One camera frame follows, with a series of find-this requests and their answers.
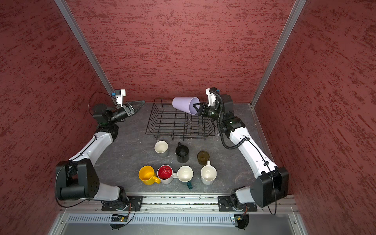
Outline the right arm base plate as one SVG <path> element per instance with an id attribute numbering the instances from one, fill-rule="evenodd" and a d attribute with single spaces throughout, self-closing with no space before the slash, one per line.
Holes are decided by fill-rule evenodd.
<path id="1" fill-rule="evenodd" d="M 240 203 L 234 195 L 219 196 L 218 207 L 220 212 L 257 212 L 257 205 L 255 203 Z"/>

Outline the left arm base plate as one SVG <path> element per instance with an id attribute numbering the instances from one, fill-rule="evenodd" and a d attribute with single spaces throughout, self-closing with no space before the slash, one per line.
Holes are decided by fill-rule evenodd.
<path id="1" fill-rule="evenodd" d="M 126 196 L 123 200 L 102 201 L 101 210 L 104 212 L 130 212 L 140 211 L 143 202 L 143 196 Z"/>

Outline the white faceted mug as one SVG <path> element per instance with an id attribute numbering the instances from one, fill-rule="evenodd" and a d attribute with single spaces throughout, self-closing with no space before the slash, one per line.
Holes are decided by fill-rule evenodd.
<path id="1" fill-rule="evenodd" d="M 201 168 L 201 181 L 205 185 L 210 185 L 217 177 L 217 171 L 215 167 L 211 165 L 210 160 L 207 164 Z"/>

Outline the lilac plastic cup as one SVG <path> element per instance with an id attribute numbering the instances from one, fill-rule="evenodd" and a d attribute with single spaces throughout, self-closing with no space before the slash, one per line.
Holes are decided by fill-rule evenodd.
<path id="1" fill-rule="evenodd" d="M 190 115 L 196 115 L 197 111 L 194 108 L 194 104 L 200 103 L 197 97 L 176 97 L 172 101 L 172 106 L 182 112 Z"/>

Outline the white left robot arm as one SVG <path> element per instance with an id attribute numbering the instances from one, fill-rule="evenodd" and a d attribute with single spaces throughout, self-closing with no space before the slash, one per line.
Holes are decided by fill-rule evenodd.
<path id="1" fill-rule="evenodd" d="M 73 157 L 56 165 L 55 200 L 100 201 L 116 211 L 131 210 L 131 202 L 121 186 L 100 182 L 94 168 L 97 160 L 118 136 L 117 123 L 136 114 L 145 104 L 144 100 L 117 104 L 110 107 L 104 103 L 89 106 L 89 113 L 98 126 L 92 139 Z"/>

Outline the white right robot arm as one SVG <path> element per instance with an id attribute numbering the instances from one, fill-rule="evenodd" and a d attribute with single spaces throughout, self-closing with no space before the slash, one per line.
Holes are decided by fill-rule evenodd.
<path id="1" fill-rule="evenodd" d="M 276 204 L 288 194 L 289 172 L 278 167 L 256 144 L 244 122 L 235 116 L 230 95 L 220 94 L 217 88 L 209 88 L 206 93 L 208 102 L 195 103 L 194 109 L 199 116 L 216 121 L 224 148 L 238 149 L 255 177 L 252 186 L 235 190 L 233 204 L 256 203 L 261 208 Z"/>

